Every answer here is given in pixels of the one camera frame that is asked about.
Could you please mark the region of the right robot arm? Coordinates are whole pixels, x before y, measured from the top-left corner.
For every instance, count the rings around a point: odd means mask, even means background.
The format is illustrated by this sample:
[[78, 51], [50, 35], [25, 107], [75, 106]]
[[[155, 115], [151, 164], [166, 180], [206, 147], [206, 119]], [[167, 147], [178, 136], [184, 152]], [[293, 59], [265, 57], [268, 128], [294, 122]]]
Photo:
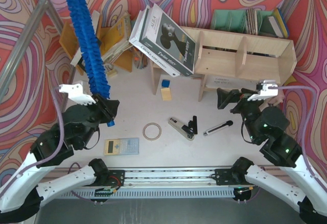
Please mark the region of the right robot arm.
[[268, 174], [245, 157], [240, 157], [226, 173], [216, 170], [216, 183], [221, 185], [226, 180], [236, 185], [257, 185], [291, 206], [304, 223], [326, 223], [326, 182], [309, 163], [304, 144], [285, 132], [290, 122], [278, 107], [259, 108], [280, 90], [275, 84], [259, 84], [256, 91], [218, 88], [217, 107], [221, 110], [235, 103], [230, 112], [241, 115], [241, 128], [250, 137], [248, 143], [261, 146], [264, 158], [286, 172], [295, 185]]

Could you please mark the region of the beige masking tape roll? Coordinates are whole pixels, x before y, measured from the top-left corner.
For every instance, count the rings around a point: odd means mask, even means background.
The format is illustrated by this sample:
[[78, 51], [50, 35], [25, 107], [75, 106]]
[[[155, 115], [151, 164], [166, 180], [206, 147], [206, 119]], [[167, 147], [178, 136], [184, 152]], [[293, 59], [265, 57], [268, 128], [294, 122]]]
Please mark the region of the beige masking tape roll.
[[143, 137], [148, 141], [155, 141], [161, 137], [162, 129], [157, 123], [151, 122], [143, 127]]

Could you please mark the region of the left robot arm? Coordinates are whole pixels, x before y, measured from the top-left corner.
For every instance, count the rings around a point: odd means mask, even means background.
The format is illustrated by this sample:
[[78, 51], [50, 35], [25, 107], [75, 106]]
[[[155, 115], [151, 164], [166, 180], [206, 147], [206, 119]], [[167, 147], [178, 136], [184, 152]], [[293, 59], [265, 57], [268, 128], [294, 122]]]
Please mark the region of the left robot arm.
[[58, 116], [58, 123], [40, 134], [22, 165], [1, 187], [1, 223], [24, 221], [62, 193], [80, 186], [109, 186], [112, 174], [102, 159], [55, 180], [41, 180], [87, 144], [99, 125], [113, 122], [120, 102], [93, 95], [94, 103], [77, 104]]

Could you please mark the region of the blue fluffy duster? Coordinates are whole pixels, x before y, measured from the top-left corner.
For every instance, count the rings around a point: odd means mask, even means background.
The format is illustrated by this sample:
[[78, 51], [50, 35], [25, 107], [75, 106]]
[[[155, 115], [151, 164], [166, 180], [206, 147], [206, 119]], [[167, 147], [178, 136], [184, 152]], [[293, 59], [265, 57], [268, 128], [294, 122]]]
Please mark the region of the blue fluffy duster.
[[93, 29], [86, 0], [66, 0], [75, 34], [85, 62], [86, 74], [92, 94], [110, 97], [110, 85], [106, 79], [98, 40]]

